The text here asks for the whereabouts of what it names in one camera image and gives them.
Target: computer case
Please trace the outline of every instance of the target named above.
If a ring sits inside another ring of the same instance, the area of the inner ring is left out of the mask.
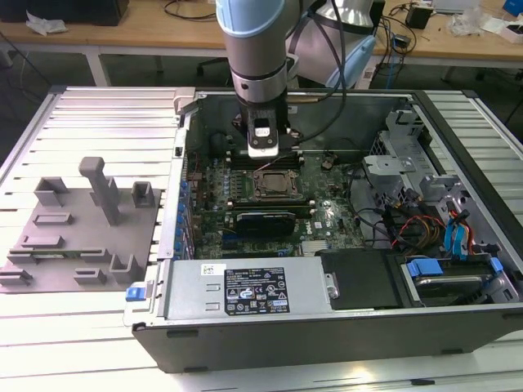
[[[129,0],[0,0],[0,19],[4,22],[24,22],[27,10],[47,20],[116,26],[128,4]]]

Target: wooden table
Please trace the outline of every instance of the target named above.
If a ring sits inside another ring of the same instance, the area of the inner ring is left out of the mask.
[[[387,0],[384,15],[388,15],[395,5],[405,2]],[[493,17],[515,19],[502,9],[503,4],[504,0],[483,0],[481,7],[483,12]],[[406,16],[406,11],[400,11],[394,18],[405,22]],[[511,44],[497,34],[486,31],[481,36],[454,37],[447,28],[450,18],[451,16],[436,14],[431,17],[424,30],[414,30],[418,42],[414,50],[405,57],[406,64],[512,69],[523,67],[522,45]],[[391,30],[393,33],[412,37],[412,33],[395,21],[391,22]],[[365,78],[365,75],[373,75],[376,65],[385,53],[387,41],[381,28],[378,30],[377,40],[374,56],[357,84],[358,88],[369,88],[371,79]]]
[[[385,13],[405,0],[388,0]],[[83,53],[97,86],[109,86],[110,80],[103,63],[102,54],[149,55],[149,56],[226,56],[220,27],[216,22],[196,23],[179,20],[163,12],[163,0],[131,0],[126,15],[117,27],[101,27],[84,24],[68,24],[69,32],[43,37],[33,33],[24,24],[0,23],[2,31],[23,51],[48,51]],[[503,0],[484,0],[484,11],[501,17]],[[214,6],[202,3],[184,3],[180,13],[204,15]],[[406,12],[396,15],[405,20]],[[406,64],[476,66],[491,68],[523,67],[523,48],[512,45],[498,35],[485,32],[480,37],[453,37],[447,30],[449,16],[433,16],[424,30],[415,30],[418,44],[405,58]],[[392,22],[395,33],[404,33]],[[0,50],[11,50],[6,42],[0,42]],[[368,71],[382,59],[385,51],[384,33],[378,32],[378,44],[369,63]],[[363,78],[359,88],[369,86]]]
[[[217,22],[191,22],[167,15],[164,0],[130,0],[120,24],[115,27],[67,24],[67,33],[43,37],[22,23],[2,23],[2,31],[22,51],[82,53],[97,86],[110,86],[100,55],[149,55],[225,57],[225,43]],[[215,6],[182,3],[182,15],[214,12]],[[0,50],[12,50],[0,42]]]

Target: gray plastic block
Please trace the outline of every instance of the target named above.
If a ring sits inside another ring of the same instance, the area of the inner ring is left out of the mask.
[[[73,278],[78,284],[105,284],[107,280],[99,268],[77,268]]]
[[[38,182],[34,194],[44,207],[61,206],[58,194],[68,193],[64,181],[60,177],[44,177]]]
[[[54,249],[61,247],[63,244],[64,239],[60,235],[52,235],[49,237],[30,237],[26,235],[20,245],[22,247]]]
[[[21,268],[0,271],[0,284],[3,286],[29,286],[33,277]]]
[[[107,251],[107,249],[83,249],[80,253],[80,258],[86,263],[110,263],[113,256]]]
[[[54,214],[36,215],[33,223],[36,226],[44,225],[70,225],[73,222],[73,217],[68,212],[59,212]]]
[[[140,272],[141,268],[134,255],[129,256],[129,262],[126,265],[120,261],[118,256],[114,255],[109,267],[109,273],[114,276],[118,283],[135,282]]]
[[[9,253],[7,255],[7,259],[9,261],[11,261],[14,265],[18,265],[18,264],[34,264],[36,265],[38,263],[38,259],[35,259],[33,257],[33,255],[31,255],[30,253],[17,253],[17,254],[12,254],[12,253]]]
[[[132,200],[134,201],[134,207],[154,207],[154,193],[153,188],[150,186],[150,182],[135,182],[132,185],[131,194]]]
[[[80,174],[89,179],[96,200],[100,204],[105,218],[111,226],[118,224],[119,210],[118,200],[114,191],[111,191],[109,183],[104,176],[105,162],[100,157],[85,157],[80,163]]]
[[[29,286],[1,286],[0,292],[78,292],[123,291],[128,283],[119,283],[110,272],[113,255],[127,267],[133,254],[140,269],[134,281],[142,280],[149,259],[151,239],[160,202],[160,190],[155,189],[154,207],[135,208],[131,189],[121,189],[118,226],[107,224],[104,212],[91,199],[92,189],[70,189],[60,194],[63,207],[35,207],[20,239],[13,244],[5,269],[19,266],[34,278]],[[35,225],[37,216],[70,214],[70,225]],[[61,236],[62,248],[23,248],[25,237]],[[78,285],[74,279],[77,268],[99,268],[105,284]]]
[[[120,203],[120,191],[118,190],[118,186],[116,185],[116,182],[114,182],[113,177],[108,177],[107,185],[109,186],[111,196],[117,201],[117,203]],[[99,207],[100,203],[98,202],[98,198],[94,192],[91,192],[91,198],[92,202],[95,203],[95,206]]]

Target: table leg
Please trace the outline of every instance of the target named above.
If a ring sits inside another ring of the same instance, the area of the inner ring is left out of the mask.
[[[456,70],[456,67],[447,67],[443,75],[441,76],[441,80],[443,82],[449,82],[450,78],[452,78],[452,74]]]
[[[370,83],[373,81],[376,66],[379,64],[380,60],[380,56],[372,56],[370,58],[363,72],[361,73],[360,79],[354,86],[356,90],[368,90],[370,88]]]
[[[155,56],[154,57],[154,63],[156,64],[156,72],[158,74],[163,73],[163,61],[162,56]]]
[[[11,57],[9,57],[9,53],[7,53],[7,51],[0,51],[0,67],[10,68],[12,66],[13,62]]]
[[[95,80],[97,87],[109,87],[111,81],[107,69],[101,62],[100,55],[98,53],[84,53],[91,69],[92,78]]]

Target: label sticker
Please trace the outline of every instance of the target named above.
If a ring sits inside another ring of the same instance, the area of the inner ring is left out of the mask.
[[[284,268],[226,269],[226,313],[278,314],[290,311]]]
[[[202,276],[204,275],[223,275],[227,269],[227,264],[202,264]]]

